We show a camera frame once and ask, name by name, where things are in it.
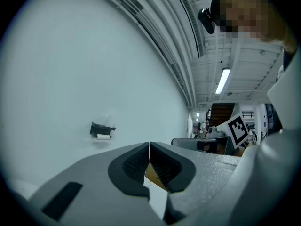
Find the light fixture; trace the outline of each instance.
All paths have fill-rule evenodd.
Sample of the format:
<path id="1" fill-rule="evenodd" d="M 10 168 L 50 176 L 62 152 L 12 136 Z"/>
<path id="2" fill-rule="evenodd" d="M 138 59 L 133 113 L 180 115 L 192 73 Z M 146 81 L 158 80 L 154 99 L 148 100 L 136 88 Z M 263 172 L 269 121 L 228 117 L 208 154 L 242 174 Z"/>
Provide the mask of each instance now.
<path id="1" fill-rule="evenodd" d="M 229 73 L 230 73 L 230 69 L 229 68 L 224 68 L 222 70 L 222 76 L 221 76 L 221 80 L 220 82 L 218 83 L 218 87 L 215 91 L 216 94 L 220 94 L 222 92 L 222 88 L 224 88 L 224 85 L 227 81 L 227 78 L 229 76 Z"/>

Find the wooden staircase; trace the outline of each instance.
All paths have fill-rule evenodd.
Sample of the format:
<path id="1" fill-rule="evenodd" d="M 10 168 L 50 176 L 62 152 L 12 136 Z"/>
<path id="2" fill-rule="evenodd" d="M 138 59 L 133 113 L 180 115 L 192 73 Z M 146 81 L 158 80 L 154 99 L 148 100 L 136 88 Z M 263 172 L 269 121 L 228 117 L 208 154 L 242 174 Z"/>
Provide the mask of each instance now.
<path id="1" fill-rule="evenodd" d="M 218 126 L 231 118 L 235 104 L 213 104 L 209 126 Z"/>

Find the wall-mounted holder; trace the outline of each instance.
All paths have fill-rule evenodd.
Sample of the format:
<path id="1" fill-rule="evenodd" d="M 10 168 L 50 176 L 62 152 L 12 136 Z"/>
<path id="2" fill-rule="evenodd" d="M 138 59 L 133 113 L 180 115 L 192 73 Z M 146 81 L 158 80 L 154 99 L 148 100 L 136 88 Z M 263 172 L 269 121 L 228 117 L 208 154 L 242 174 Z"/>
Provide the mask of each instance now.
<path id="1" fill-rule="evenodd" d="M 110 136 L 111 130 L 115 130 L 115 127 L 107 127 L 104 125 L 92 123 L 90 134 L 99 140 L 109 140 L 112 136 Z"/>

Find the ventilation grille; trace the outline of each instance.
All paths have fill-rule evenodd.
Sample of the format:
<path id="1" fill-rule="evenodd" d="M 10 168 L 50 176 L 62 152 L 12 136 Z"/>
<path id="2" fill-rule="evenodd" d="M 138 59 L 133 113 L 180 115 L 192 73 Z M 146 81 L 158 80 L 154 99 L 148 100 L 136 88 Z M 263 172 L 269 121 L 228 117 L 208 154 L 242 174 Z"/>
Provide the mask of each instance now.
<path id="1" fill-rule="evenodd" d="M 199 50 L 199 57 L 201 57 L 203 55 L 203 51 L 200 49 L 199 45 L 202 43 L 202 40 L 201 40 L 201 35 L 199 33 L 199 30 L 198 30 L 198 24 L 197 24 L 196 18 L 193 14 L 193 10 L 192 10 L 192 8 L 189 4 L 189 1 L 188 0 L 182 0 L 182 2 L 183 2 L 183 5 L 185 6 L 186 11 L 188 12 L 189 19 L 190 19 L 191 24 L 193 26 L 195 36 L 196 36 L 196 39 L 197 39 L 197 43 L 198 43 L 197 47 L 198 47 L 198 50 Z"/>

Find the qr code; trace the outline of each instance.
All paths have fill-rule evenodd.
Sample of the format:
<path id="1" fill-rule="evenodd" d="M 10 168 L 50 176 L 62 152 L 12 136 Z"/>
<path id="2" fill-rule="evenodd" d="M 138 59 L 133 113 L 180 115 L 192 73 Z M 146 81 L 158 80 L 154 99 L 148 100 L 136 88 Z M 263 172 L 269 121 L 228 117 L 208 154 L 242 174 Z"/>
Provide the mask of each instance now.
<path id="1" fill-rule="evenodd" d="M 236 145 L 238 145 L 248 136 L 248 132 L 240 116 L 229 122 L 228 126 Z"/>

